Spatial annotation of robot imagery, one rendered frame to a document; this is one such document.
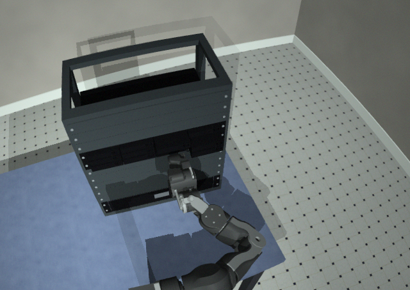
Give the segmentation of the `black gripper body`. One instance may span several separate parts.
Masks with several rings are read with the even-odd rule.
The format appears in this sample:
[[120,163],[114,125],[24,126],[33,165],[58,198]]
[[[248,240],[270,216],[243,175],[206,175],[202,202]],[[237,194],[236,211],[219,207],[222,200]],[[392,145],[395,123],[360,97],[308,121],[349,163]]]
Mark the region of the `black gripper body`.
[[168,187],[172,198],[177,198],[180,210],[183,210],[181,199],[178,194],[197,190],[197,178],[192,168],[195,179],[192,179],[190,169],[181,170],[180,168],[168,169]]

